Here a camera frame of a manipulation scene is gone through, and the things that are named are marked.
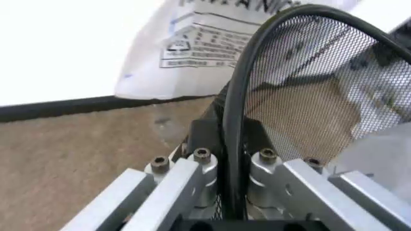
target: wire mesh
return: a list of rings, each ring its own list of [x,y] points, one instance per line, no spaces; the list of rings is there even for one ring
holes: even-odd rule
[[[327,163],[355,139],[411,118],[411,65],[392,52],[382,65],[380,50],[342,22],[288,19],[253,62],[244,115],[263,123],[283,160]]]

